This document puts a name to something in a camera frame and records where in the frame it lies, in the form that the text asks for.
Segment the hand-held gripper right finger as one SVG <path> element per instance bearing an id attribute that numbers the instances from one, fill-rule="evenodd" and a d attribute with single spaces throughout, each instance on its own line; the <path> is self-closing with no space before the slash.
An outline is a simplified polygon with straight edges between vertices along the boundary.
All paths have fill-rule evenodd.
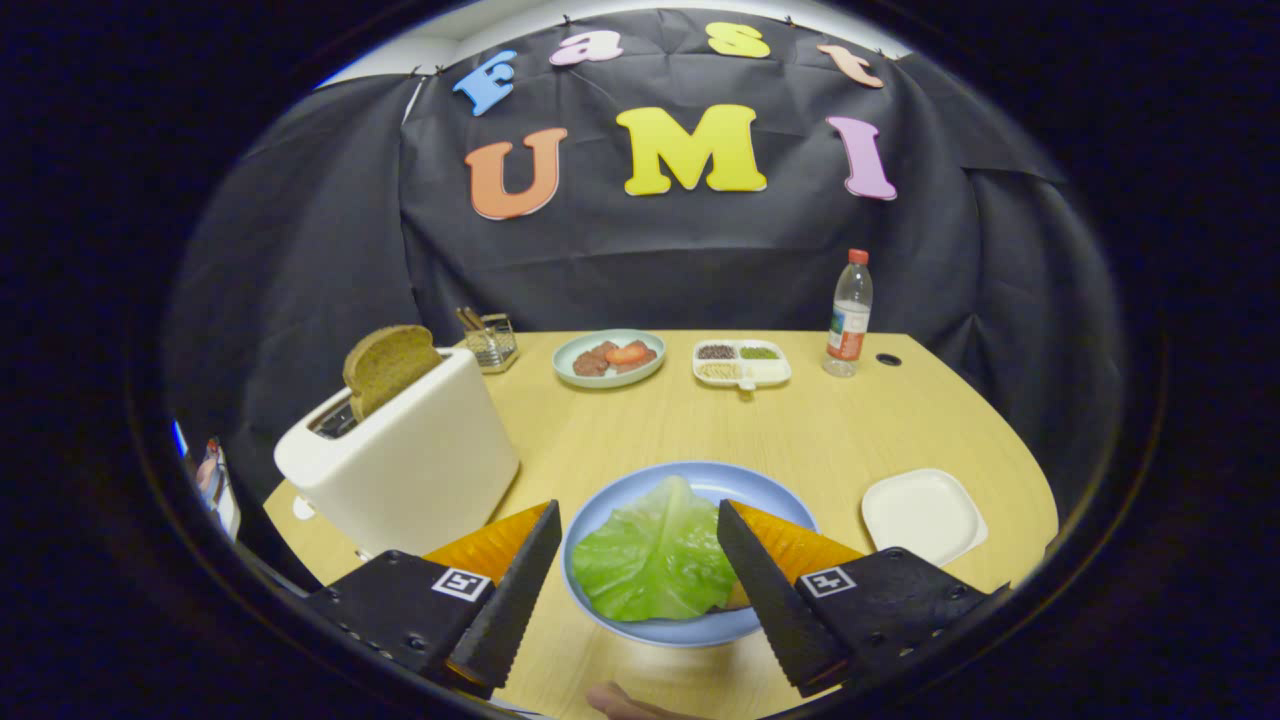
<path id="1" fill-rule="evenodd" d="M 790 684 L 864 692 L 914 673 L 1009 592 L 983 592 L 902 547 L 860 553 L 733 500 L 717 538 Z"/>

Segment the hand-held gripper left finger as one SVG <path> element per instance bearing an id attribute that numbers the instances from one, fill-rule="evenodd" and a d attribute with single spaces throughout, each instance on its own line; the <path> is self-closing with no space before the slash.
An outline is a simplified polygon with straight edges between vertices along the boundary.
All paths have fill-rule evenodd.
<path id="1" fill-rule="evenodd" d="M 549 500 L 424 556 L 384 551 L 305 605 L 378 657 L 489 700 L 508 682 L 561 539 Z"/>

